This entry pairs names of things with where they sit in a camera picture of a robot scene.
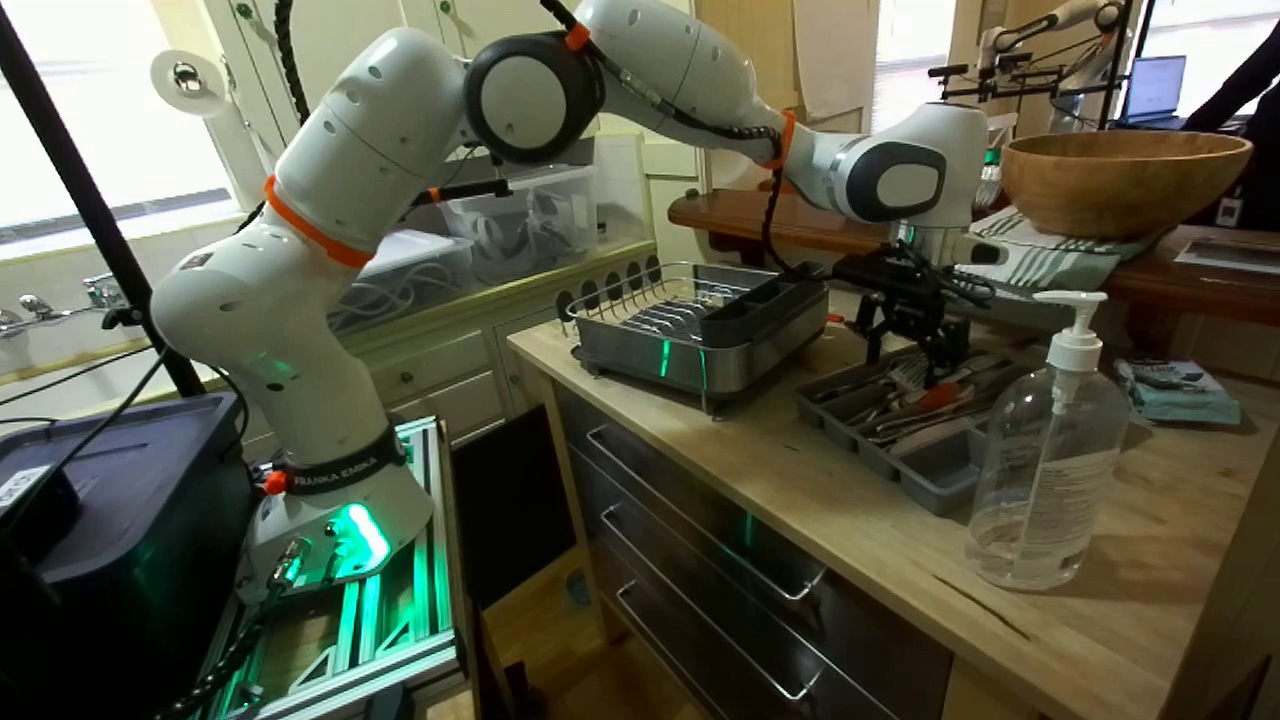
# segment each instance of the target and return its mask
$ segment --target bottle cap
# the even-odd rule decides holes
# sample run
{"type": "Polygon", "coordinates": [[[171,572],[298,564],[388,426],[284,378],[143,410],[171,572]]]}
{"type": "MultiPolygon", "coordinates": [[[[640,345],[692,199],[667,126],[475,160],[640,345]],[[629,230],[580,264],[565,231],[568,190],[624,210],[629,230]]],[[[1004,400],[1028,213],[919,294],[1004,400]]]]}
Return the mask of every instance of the bottle cap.
{"type": "Polygon", "coordinates": [[[1105,341],[1092,334],[1092,312],[1109,294],[1037,294],[1039,305],[1069,305],[1077,312],[1074,329],[1061,329],[1047,345],[1047,365],[1061,372],[1095,372],[1105,341]]]}

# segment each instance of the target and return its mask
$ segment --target window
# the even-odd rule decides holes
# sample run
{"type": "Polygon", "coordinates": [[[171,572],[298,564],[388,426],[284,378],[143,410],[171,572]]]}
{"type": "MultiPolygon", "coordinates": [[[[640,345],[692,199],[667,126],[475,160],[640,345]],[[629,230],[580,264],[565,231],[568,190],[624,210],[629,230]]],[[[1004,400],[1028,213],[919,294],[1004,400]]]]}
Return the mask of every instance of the window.
{"type": "Polygon", "coordinates": [[[1180,117],[1197,113],[1275,30],[1275,0],[1158,0],[1145,55],[1187,55],[1180,117]]]}
{"type": "Polygon", "coordinates": [[[940,97],[928,70],[947,66],[951,0],[882,0],[871,132],[940,97]]]}
{"type": "MultiPolygon", "coordinates": [[[[153,87],[153,55],[167,49],[153,0],[4,0],[4,13],[119,225],[232,213],[206,126],[153,87]]],[[[82,213],[9,83],[0,144],[0,245],[82,231],[82,213]]]]}

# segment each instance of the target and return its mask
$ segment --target computer monitor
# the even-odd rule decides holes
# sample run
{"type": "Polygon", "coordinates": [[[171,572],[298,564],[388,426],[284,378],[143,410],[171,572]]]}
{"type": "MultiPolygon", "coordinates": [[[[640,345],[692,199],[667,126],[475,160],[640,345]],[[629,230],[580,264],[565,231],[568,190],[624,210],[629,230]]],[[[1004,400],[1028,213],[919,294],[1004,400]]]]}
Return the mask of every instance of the computer monitor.
{"type": "Polygon", "coordinates": [[[1185,97],[1187,55],[1131,60],[1121,126],[1170,126],[1185,97]]]}

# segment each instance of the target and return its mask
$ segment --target metal drawer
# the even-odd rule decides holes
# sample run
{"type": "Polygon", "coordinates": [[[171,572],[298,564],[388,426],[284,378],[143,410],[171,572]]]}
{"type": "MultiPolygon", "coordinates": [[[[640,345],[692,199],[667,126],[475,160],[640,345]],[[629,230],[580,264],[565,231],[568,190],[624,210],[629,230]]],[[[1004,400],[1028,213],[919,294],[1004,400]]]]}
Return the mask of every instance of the metal drawer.
{"type": "MultiPolygon", "coordinates": [[[[659,607],[687,616],[708,644],[717,644],[712,674],[743,669],[732,679],[732,698],[712,694],[712,708],[735,704],[743,686],[759,686],[766,701],[735,708],[730,718],[892,718],[867,694],[860,694],[835,664],[827,664],[805,638],[782,625],[759,601],[743,597],[721,572],[708,572],[706,561],[682,543],[658,517],[650,517],[609,471],[583,455],[580,469],[580,495],[588,513],[588,531],[597,557],[604,564],[624,564],[629,572],[618,588],[640,585],[651,597],[667,597],[659,607]]],[[[643,619],[629,597],[618,604],[632,616],[632,625],[659,625],[643,619]]]]}
{"type": "Polygon", "coordinates": [[[896,718],[940,718],[951,674],[947,648],[825,572],[751,513],[730,503],[583,400],[565,393],[561,410],[568,444],[659,517],[702,557],[706,572],[730,578],[896,718]]]}

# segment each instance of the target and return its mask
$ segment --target clear plastic bottle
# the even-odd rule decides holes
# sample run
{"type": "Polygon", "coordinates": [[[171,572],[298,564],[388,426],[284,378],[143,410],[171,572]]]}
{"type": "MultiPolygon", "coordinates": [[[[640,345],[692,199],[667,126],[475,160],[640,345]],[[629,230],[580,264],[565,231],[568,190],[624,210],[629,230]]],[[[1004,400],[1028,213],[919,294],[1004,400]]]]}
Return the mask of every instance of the clear plastic bottle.
{"type": "Polygon", "coordinates": [[[1007,383],[989,416],[969,557],[999,588],[1058,588],[1080,572],[1130,432],[1130,400],[1095,372],[1105,345],[1089,329],[1105,294],[1037,299],[1074,305],[1077,324],[1051,338],[1047,365],[1007,383]]]}

